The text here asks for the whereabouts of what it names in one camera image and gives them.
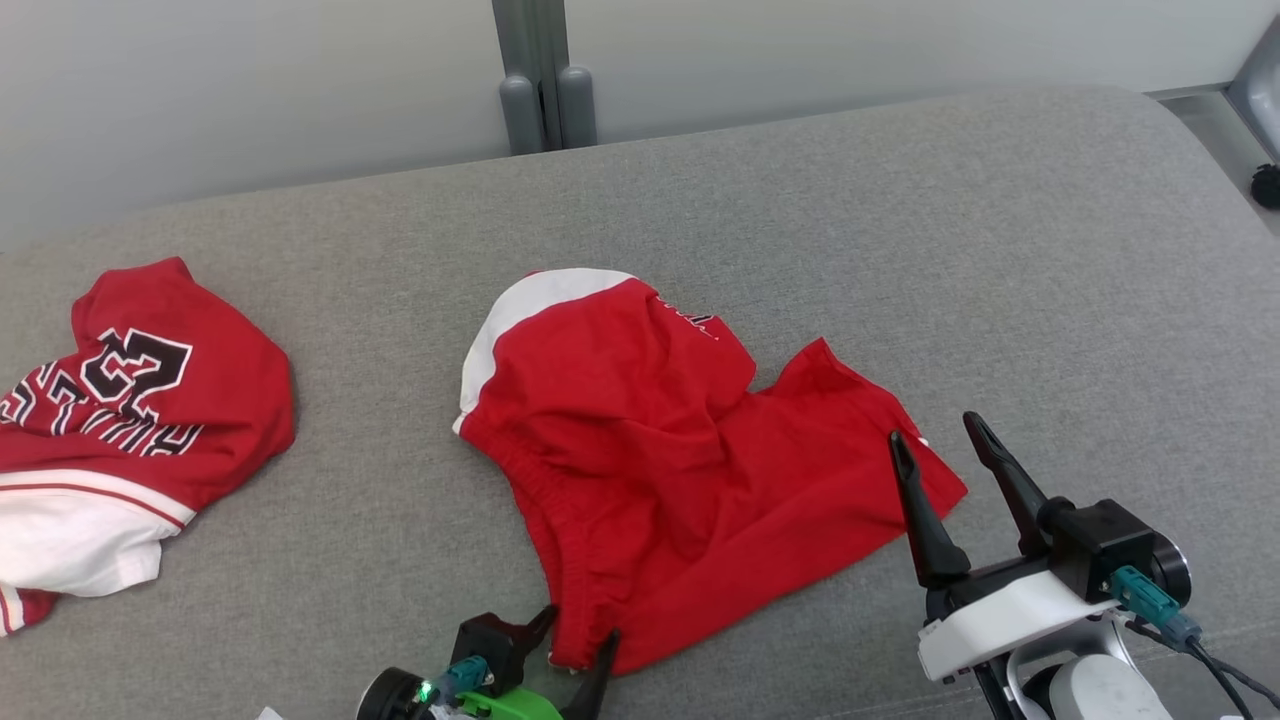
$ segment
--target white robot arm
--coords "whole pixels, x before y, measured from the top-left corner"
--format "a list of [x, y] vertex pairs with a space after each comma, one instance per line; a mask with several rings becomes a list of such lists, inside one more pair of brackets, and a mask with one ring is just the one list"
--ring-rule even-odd
[[[1252, 715], [1224, 669], [1280, 700], [1204, 653], [1199, 626], [1180, 612], [1192, 577], [1178, 546], [1112, 500], [1076, 509], [1047, 498], [977, 413], [965, 413], [964, 423], [1018, 525], [1020, 555], [974, 570], [929, 505], [906, 443], [890, 436], [916, 579], [927, 591], [919, 656], [931, 680], [972, 673], [997, 720], [1171, 719], [1125, 650], [1123, 628], [1137, 615], [1156, 625], [1161, 642], [1201, 659], [1244, 719]], [[1060, 653], [1074, 657], [1020, 680], [1032, 662]]]

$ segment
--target white panel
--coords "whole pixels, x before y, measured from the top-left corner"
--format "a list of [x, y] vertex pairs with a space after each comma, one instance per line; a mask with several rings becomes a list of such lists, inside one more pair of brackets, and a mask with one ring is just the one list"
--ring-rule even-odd
[[124, 210], [507, 152], [479, 0], [0, 3], [0, 250]]
[[602, 142], [992, 86], [1235, 77], [1280, 0], [566, 0]]

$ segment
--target gray upholstery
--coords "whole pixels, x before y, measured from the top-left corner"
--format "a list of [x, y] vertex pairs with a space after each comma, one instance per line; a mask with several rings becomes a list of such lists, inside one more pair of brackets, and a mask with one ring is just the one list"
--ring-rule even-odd
[[[4, 720], [342, 720], [383, 667], [439, 667], [460, 620], [531, 616], [547, 591], [507, 483], [449, 424], [493, 300], [568, 265], [722, 315], [762, 387], [826, 336], [969, 482], [948, 527], [983, 564], [1015, 530], [960, 424], [979, 410], [1048, 492], [1175, 538], [1207, 646], [1280, 685], [1280, 245], [1140, 95], [960, 96], [166, 208], [0, 258], [0, 378], [72, 347], [99, 272], [174, 254], [291, 354], [297, 445], [169, 542], [157, 582], [0, 641]], [[970, 680], [923, 678], [922, 614], [897, 541], [618, 679], [605, 719], [986, 716]], [[1175, 716], [1228, 710], [1190, 660], [1130, 646]], [[532, 662], [530, 684], [573, 680]]]

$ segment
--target red jersey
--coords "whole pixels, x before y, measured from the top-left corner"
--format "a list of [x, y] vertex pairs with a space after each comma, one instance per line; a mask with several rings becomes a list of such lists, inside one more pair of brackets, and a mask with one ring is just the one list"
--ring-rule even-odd
[[0, 395], [0, 635], [156, 578], [160, 539], [293, 442], [284, 352], [177, 258], [105, 273], [72, 332]]
[[777, 383], [719, 318], [625, 273], [526, 277], [462, 370], [454, 430], [504, 471], [547, 574], [557, 665], [612, 628], [628, 673], [899, 537], [901, 430], [940, 512], [965, 493], [899, 401], [824, 341]]

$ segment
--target floor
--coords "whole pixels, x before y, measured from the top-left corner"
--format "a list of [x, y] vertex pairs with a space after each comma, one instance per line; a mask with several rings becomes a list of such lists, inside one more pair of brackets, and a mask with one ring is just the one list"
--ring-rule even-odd
[[1226, 96], [1220, 91], [1201, 92], [1185, 97], [1160, 100], [1183, 122], [1210, 155], [1217, 160], [1226, 177], [1231, 178], [1240, 193], [1253, 205], [1271, 233], [1280, 237], [1280, 210], [1266, 210], [1249, 197], [1249, 182], [1258, 165], [1274, 163], [1249, 128], [1235, 114]]

